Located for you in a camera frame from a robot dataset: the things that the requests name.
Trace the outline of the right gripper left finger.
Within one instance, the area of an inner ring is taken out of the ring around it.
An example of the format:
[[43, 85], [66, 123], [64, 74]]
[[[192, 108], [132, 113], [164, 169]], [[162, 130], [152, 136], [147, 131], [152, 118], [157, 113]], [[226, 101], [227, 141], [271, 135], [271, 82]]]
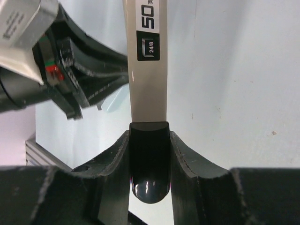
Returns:
[[0, 169], [3, 225], [125, 225], [130, 188], [129, 133], [69, 172], [56, 166]]

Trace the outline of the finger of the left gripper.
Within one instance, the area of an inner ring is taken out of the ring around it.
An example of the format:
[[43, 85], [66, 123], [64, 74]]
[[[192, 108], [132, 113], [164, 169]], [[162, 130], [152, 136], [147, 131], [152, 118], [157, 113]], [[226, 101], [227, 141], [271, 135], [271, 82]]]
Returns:
[[56, 39], [69, 38], [83, 53], [96, 60], [128, 69], [127, 56], [118, 53], [86, 34], [68, 15], [62, 4], [56, 17]]

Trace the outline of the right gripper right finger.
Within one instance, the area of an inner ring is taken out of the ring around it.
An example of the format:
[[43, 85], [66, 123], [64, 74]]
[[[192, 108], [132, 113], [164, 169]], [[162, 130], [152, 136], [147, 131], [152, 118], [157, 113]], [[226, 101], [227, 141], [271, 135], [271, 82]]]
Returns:
[[170, 133], [171, 192], [176, 225], [297, 225], [300, 171], [224, 169]]

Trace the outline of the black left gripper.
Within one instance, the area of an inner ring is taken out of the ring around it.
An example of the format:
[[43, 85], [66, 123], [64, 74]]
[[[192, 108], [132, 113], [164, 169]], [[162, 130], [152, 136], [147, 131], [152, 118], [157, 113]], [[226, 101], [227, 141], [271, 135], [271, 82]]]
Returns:
[[[83, 117], [83, 108], [99, 107], [129, 83], [127, 56], [93, 38], [58, 40], [58, 63], [60, 69], [46, 34], [31, 50], [2, 47], [0, 111], [22, 110], [52, 100], [68, 119], [77, 120]], [[72, 83], [67, 94], [62, 87], [64, 76]]]

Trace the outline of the light blue stapler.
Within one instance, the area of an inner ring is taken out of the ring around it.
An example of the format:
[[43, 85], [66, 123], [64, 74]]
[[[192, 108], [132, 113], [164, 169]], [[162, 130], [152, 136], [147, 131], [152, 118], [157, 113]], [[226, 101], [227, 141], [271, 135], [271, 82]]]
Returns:
[[128, 97], [128, 95], [129, 95], [129, 85], [127, 84], [117, 89], [115, 92], [110, 94], [104, 100], [97, 103], [96, 104], [97, 109], [99, 111], [112, 113], [118, 110], [118, 108], [121, 106], [123, 101]]

